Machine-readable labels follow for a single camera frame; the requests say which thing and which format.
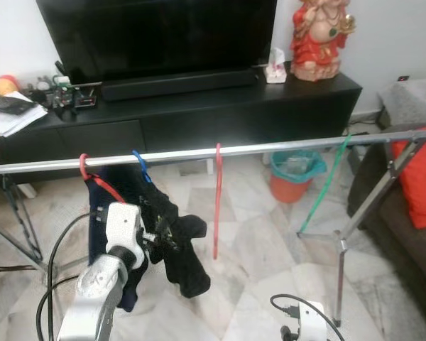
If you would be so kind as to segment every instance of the white wall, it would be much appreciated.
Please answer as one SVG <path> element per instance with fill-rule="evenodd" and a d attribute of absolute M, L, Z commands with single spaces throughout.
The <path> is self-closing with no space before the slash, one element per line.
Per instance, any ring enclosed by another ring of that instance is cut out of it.
<path fill-rule="evenodd" d="M 273 45 L 289 51 L 299 0 L 278 0 Z M 357 22 L 342 52 L 342 71 L 364 87 L 355 112 L 380 108 L 377 91 L 399 75 L 426 77 L 426 0 L 351 0 Z M 35 0 L 0 0 L 0 75 L 25 84 L 53 74 L 57 51 Z"/>
<path fill-rule="evenodd" d="M 278 0 L 273 46 L 292 59 L 292 14 L 298 0 Z M 426 0 L 351 0 L 356 32 L 341 52 L 342 72 L 363 87 L 354 113 L 381 107 L 377 91 L 400 75 L 426 77 Z"/>
<path fill-rule="evenodd" d="M 0 75 L 54 75 L 58 54 L 35 0 L 0 0 Z"/>

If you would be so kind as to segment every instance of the trash bin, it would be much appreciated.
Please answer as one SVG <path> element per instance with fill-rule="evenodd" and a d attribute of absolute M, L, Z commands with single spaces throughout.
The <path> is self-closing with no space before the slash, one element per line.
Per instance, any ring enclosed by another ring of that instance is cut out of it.
<path fill-rule="evenodd" d="M 286 203 L 297 202 L 312 179 L 327 171 L 316 151 L 277 151 L 271 155 L 270 187 L 273 196 Z"/>

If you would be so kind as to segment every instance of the toy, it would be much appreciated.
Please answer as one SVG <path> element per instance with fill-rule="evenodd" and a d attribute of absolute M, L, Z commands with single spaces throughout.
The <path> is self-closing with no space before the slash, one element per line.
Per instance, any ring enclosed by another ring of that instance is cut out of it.
<path fill-rule="evenodd" d="M 302 1 L 293 16 L 290 71 L 311 82 L 333 78 L 341 64 L 338 48 L 344 48 L 347 36 L 355 30 L 355 18 L 346 14 L 350 0 Z"/>
<path fill-rule="evenodd" d="M 18 91 L 19 86 L 17 79 L 10 75 L 0 76 L 0 96 Z"/>

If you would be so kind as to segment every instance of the marble floor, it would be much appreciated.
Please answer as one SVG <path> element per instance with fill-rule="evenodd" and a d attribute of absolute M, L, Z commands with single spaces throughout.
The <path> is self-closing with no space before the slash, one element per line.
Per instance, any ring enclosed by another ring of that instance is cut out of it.
<path fill-rule="evenodd" d="M 334 151 L 324 151 L 322 156 L 331 167 Z M 214 261 L 216 177 L 206 174 L 204 162 L 156 166 L 149 173 L 178 205 L 180 215 L 196 214 L 208 222 L 207 236 L 193 240 L 193 244 L 212 286 L 205 294 L 186 299 L 167 281 L 162 264 L 151 266 L 139 283 L 134 310 L 116 310 L 111 340 L 280 340 L 280 326 L 297 330 L 297 321 L 270 305 L 269 298 L 277 293 L 321 302 L 331 316 L 335 252 L 324 242 L 296 237 L 327 174 L 314 180 L 301 201 L 285 205 L 271 195 L 270 171 L 261 156 L 225 158 L 219 258 Z M 346 197 L 352 180 L 343 162 L 308 232 L 330 233 L 347 223 Z M 35 187 L 38 196 L 26 200 L 26 205 L 47 259 L 65 226 L 88 211 L 87 189 L 80 177 L 37 183 Z M 20 238 L 21 231 L 2 197 L 0 225 Z M 426 319 L 374 241 L 355 231 L 349 245 L 340 328 L 344 338 L 426 340 Z M 67 235 L 56 261 L 64 264 L 86 254 L 87 222 L 82 221 Z M 16 264 L 25 261 L 0 240 L 0 265 Z M 59 278 L 77 274 L 83 266 L 61 273 Z M 73 282 L 67 283 L 57 290 L 56 330 L 72 299 L 73 286 Z M 35 314 L 44 292 L 43 276 L 37 271 L 0 275 L 0 341 L 37 340 Z M 44 335 L 46 318 L 44 312 Z M 331 331 L 329 339 L 337 340 Z"/>

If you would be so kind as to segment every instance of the papers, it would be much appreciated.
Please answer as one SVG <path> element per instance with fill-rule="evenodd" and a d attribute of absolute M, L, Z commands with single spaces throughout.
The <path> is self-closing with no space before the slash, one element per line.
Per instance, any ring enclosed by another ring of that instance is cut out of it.
<path fill-rule="evenodd" d="M 7 94 L 6 96 L 31 102 L 27 97 L 17 91 Z M 46 114 L 46 110 L 39 104 L 21 115 L 4 114 L 0 112 L 0 136 L 11 136 Z"/>

